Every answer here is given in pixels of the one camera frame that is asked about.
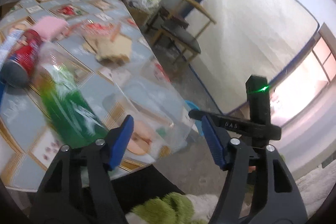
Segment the red drink can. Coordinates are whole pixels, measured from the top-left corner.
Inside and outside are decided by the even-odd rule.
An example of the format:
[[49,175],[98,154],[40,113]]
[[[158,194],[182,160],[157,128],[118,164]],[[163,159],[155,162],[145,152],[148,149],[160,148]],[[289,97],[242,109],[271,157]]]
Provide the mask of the red drink can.
[[30,82],[43,40],[33,29],[25,30],[1,69],[1,79],[15,88],[24,88]]

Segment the clear red printed bag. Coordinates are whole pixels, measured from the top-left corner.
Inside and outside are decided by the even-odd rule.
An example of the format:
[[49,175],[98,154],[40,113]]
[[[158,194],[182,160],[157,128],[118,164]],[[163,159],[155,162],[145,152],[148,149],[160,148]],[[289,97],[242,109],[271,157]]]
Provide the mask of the clear red printed bag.
[[91,20],[86,20],[78,27],[78,32],[84,37],[91,39],[108,39],[114,41],[120,33],[120,23],[95,23]]

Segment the white mattress blue trim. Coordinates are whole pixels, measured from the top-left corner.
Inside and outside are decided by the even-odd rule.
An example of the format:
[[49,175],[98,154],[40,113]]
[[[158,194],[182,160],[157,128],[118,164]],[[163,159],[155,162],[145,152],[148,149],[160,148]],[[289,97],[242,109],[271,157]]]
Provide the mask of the white mattress blue trim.
[[219,109],[246,101],[251,75],[277,77],[318,30],[315,17],[297,0],[202,0],[215,19],[198,38],[192,63]]

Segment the green plastic bottle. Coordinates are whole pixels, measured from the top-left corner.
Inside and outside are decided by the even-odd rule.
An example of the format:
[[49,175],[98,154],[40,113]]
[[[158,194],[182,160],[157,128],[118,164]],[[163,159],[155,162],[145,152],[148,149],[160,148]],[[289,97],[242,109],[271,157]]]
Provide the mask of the green plastic bottle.
[[64,64],[40,63],[37,87],[51,124],[63,143],[80,148],[106,137],[108,129],[88,105],[74,75]]

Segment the patterned fruit tablecloth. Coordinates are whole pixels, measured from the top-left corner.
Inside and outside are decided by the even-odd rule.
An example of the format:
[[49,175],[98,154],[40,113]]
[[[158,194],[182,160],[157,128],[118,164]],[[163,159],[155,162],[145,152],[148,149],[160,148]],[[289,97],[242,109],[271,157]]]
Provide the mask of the patterned fruit tablecloth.
[[[20,0],[1,20],[1,38],[16,28],[32,27],[44,16],[63,18],[69,26],[86,20],[120,23],[121,34],[132,41],[128,63],[143,64],[156,59],[127,8],[118,0]],[[82,34],[74,31],[56,38],[54,47],[64,57],[78,89],[100,121],[107,128],[117,127],[119,125],[107,126],[108,110],[103,105],[116,88],[98,73],[102,67],[116,63],[97,61],[81,46],[84,42]],[[5,187],[36,192],[61,145],[62,141],[48,123],[35,85],[25,89],[5,88],[1,101],[1,180]],[[126,151],[121,165],[109,175],[111,178],[125,176],[161,158],[132,156]]]

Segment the brown paper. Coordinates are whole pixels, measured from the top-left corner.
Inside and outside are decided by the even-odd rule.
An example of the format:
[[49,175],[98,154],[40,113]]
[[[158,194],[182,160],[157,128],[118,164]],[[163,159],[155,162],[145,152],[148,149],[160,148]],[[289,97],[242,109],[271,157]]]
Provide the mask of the brown paper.
[[97,61],[113,61],[115,63],[128,63],[131,57],[132,41],[121,34],[112,41],[107,37],[84,37],[81,45],[86,51],[92,53]]

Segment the blue white toothpaste box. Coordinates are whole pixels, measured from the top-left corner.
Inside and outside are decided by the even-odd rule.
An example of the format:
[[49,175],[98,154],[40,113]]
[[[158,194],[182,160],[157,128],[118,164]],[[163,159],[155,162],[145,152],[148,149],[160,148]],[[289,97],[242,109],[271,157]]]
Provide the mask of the blue white toothpaste box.
[[3,67],[10,51],[15,46],[17,41],[21,38],[23,30],[13,30],[1,44],[0,48],[0,68]]

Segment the cardboard box with trash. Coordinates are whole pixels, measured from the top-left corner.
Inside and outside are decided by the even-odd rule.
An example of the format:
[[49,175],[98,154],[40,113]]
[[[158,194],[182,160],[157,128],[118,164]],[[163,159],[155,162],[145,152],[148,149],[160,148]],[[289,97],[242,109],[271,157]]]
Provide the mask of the cardboard box with trash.
[[139,27],[143,27],[161,6],[162,0],[120,0]]

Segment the pink sponge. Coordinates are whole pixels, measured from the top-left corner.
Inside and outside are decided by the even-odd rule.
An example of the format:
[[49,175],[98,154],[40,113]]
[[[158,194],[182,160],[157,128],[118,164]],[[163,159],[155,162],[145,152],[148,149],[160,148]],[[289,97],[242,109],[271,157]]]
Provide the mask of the pink sponge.
[[44,16],[39,19],[31,29],[36,31],[45,42],[51,42],[60,35],[68,26],[64,19],[54,16]]

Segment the wooden chair right side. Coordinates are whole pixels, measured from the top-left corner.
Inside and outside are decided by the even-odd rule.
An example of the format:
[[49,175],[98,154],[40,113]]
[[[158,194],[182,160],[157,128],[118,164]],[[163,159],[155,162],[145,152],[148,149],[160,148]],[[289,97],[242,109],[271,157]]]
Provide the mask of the wooden chair right side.
[[[185,28],[183,28],[173,20],[173,16],[177,15],[177,12],[183,2],[191,5],[194,9],[198,10],[208,19],[208,22],[198,31],[195,36],[192,36],[192,34],[190,34]],[[199,2],[197,2],[196,0],[180,0],[179,4],[173,9],[173,11],[169,12],[167,19],[161,24],[160,28],[155,33],[150,41],[150,45],[155,46],[162,36],[167,36],[173,42],[176,42],[184,47],[183,51],[174,60],[173,64],[175,64],[180,58],[182,58],[186,51],[192,53],[192,55],[186,60],[187,66],[190,64],[191,61],[193,61],[195,57],[201,54],[201,48],[198,43],[198,38],[210,26],[210,24],[216,25],[217,21]]]

